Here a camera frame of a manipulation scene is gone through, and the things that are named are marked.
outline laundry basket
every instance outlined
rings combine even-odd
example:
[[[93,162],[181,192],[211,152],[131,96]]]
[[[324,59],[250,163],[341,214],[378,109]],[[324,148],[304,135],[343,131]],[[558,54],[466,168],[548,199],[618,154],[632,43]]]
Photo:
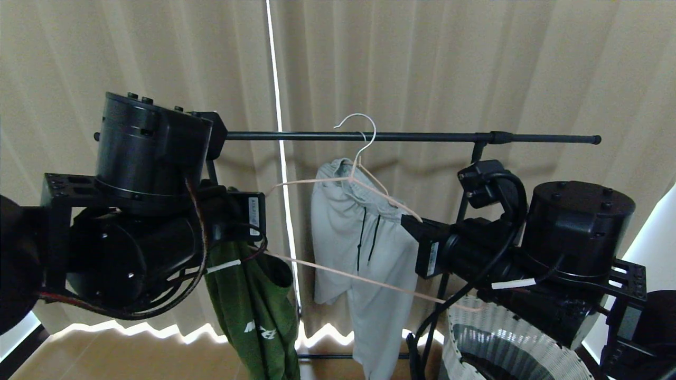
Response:
[[[448,311],[441,379],[590,380],[582,360],[514,313],[466,296]]]

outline white cable tie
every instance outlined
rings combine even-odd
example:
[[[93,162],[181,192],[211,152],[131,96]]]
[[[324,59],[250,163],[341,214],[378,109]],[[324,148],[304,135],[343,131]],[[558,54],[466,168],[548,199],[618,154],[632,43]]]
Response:
[[[207,273],[212,273],[212,272],[216,272],[217,270],[230,268],[231,266],[240,265],[241,263],[242,263],[242,261],[240,261],[240,260],[224,262],[223,264],[212,266],[211,268],[207,268]]]
[[[523,279],[523,280],[513,280],[505,281],[503,283],[492,283],[491,288],[493,289],[511,289],[513,287],[526,287],[535,285],[535,279]]]

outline gray sweatpants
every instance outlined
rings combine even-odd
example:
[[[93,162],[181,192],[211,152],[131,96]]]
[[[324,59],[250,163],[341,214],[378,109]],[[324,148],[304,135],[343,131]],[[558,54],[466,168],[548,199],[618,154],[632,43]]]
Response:
[[[348,176],[348,159],[321,166],[318,179]],[[376,188],[360,172],[355,177]],[[312,192],[312,241],[317,264],[410,291],[416,288],[418,243],[401,226],[402,211],[355,183],[316,183]],[[370,380],[394,372],[402,329],[413,296],[317,270],[314,300],[332,304],[347,292],[354,329],[352,356]]]

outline beige curtain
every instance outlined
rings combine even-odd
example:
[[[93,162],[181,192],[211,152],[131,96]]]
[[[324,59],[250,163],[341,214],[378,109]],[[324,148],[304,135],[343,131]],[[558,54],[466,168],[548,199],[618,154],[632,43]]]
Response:
[[[285,130],[331,131],[352,112],[380,132],[603,136],[600,145],[513,143],[485,149],[526,188],[590,181],[630,195],[631,243],[676,174],[676,2],[275,1],[272,23]],[[370,130],[350,120],[343,130]],[[362,143],[286,144],[290,179],[314,178]],[[454,221],[468,143],[376,143],[365,165],[420,215]],[[291,188],[298,255],[313,260],[311,185]],[[495,218],[499,208],[470,210]],[[301,268],[306,333],[351,330],[345,300],[312,301]],[[418,289],[436,286],[419,281]],[[458,287],[458,280],[451,288]],[[413,329],[432,305],[416,300]]]
[[[0,190],[22,205],[39,204],[44,172],[94,174],[106,91],[218,110],[231,130],[276,130],[265,2],[16,0],[0,3],[0,17]],[[269,189],[281,180],[279,145],[226,142],[216,167],[222,184]],[[278,253],[281,204],[267,203]],[[61,304],[34,311],[52,333],[108,319]],[[204,284],[149,323],[220,332]]]

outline clothing rack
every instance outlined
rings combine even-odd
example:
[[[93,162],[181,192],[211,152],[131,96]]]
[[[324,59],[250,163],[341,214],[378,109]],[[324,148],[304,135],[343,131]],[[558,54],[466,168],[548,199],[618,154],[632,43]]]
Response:
[[[372,133],[360,132],[236,132],[228,131],[226,140],[233,141],[363,141],[370,140]],[[426,143],[474,143],[470,163],[473,164],[481,159],[483,149],[486,145],[499,145],[506,143],[577,143],[598,145],[601,143],[601,136],[583,136],[583,135],[520,135],[502,131],[491,131],[487,133],[377,133],[375,141],[406,141],[406,142],[426,142]],[[207,161],[209,177],[215,183],[216,170],[213,161]],[[467,196],[463,192],[462,200],[456,222],[464,219],[467,211]],[[448,279],[450,275],[443,273],[437,290],[437,298],[443,298]],[[437,327],[437,319],[434,318],[427,334],[427,341],[422,353],[422,362],[427,363],[429,352],[432,347],[433,332]],[[299,359],[346,359],[351,358],[351,354],[299,354]],[[399,354],[399,359],[408,359],[408,353]]]

